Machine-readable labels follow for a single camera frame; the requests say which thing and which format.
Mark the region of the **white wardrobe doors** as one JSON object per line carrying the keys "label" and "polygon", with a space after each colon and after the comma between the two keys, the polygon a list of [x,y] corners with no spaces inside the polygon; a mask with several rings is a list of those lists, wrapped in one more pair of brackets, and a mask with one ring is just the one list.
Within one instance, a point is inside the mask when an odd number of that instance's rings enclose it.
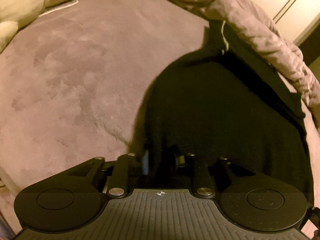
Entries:
{"label": "white wardrobe doors", "polygon": [[252,0],[273,19],[281,35],[299,46],[319,24],[319,0]]}

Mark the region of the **purple crumpled duvet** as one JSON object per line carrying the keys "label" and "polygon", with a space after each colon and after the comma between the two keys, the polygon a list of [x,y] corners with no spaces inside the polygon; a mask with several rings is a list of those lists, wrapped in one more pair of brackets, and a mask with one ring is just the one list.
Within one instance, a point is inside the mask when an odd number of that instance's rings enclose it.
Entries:
{"label": "purple crumpled duvet", "polygon": [[300,49],[286,40],[267,13],[251,0],[169,0],[207,20],[225,21],[236,34],[280,72],[319,124],[319,81]]}

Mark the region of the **black knit sweater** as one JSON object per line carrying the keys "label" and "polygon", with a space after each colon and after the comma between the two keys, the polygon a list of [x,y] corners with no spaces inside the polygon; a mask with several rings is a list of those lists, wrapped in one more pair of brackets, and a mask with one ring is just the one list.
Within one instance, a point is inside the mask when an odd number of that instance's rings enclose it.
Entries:
{"label": "black knit sweater", "polygon": [[314,201],[301,96],[230,26],[211,21],[208,43],[171,63],[138,111],[129,150],[150,170],[193,153],[207,165],[225,157],[280,179]]}

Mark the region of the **purple bed sheet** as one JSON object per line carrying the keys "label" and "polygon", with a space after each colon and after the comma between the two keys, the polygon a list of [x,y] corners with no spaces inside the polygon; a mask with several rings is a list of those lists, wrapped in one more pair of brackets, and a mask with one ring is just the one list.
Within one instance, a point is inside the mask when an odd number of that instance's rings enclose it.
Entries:
{"label": "purple bed sheet", "polygon": [[206,25],[166,0],[80,0],[21,31],[1,55],[1,174],[10,190],[122,154],[148,84],[199,48]]}

